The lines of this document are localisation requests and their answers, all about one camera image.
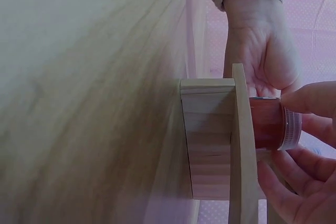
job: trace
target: wooden surface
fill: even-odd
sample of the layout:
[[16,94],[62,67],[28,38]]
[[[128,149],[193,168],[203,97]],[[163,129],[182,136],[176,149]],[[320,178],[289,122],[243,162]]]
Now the wooden surface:
[[258,223],[258,179],[252,116],[242,64],[233,64],[236,103],[231,138],[229,224]]
[[[194,199],[229,200],[230,139],[235,82],[233,79],[181,81],[181,99],[187,136]],[[268,152],[257,151],[258,159]],[[259,198],[265,195],[258,187]]]
[[186,0],[1,1],[0,222],[194,222]]

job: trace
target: hand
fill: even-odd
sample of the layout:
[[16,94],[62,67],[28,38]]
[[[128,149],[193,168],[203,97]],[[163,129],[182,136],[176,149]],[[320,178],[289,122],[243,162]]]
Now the hand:
[[228,38],[224,77],[242,63],[250,96],[276,97],[300,87],[296,48],[279,0],[224,0]]
[[[336,82],[304,86],[283,95],[281,102],[290,110],[314,113],[303,115],[303,130],[336,147]],[[287,223],[336,223],[336,159],[299,146],[273,152],[272,160],[297,195],[263,161],[258,162],[258,180],[267,200]]]

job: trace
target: wooden board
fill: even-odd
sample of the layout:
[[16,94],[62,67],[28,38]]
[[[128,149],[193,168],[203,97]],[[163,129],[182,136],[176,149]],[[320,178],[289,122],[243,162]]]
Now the wooden board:
[[181,99],[193,198],[226,198],[235,83],[233,79],[182,80]]
[[229,224],[257,224],[257,157],[243,65],[233,64],[232,73],[236,87],[236,103],[230,145]]
[[1,1],[1,222],[195,222],[186,0]]

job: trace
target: clear plastic cap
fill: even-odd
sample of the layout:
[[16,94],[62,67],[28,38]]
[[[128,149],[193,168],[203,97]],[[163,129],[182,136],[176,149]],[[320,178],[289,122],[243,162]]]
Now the clear plastic cap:
[[294,149],[299,143],[302,130],[302,115],[286,108],[284,110],[286,120],[285,136],[278,150]]

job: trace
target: plastic container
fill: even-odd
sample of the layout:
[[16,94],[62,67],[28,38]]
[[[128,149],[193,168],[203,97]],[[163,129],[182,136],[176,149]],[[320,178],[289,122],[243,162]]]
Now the plastic container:
[[288,150],[298,145],[300,113],[286,109],[279,98],[250,98],[256,149]]

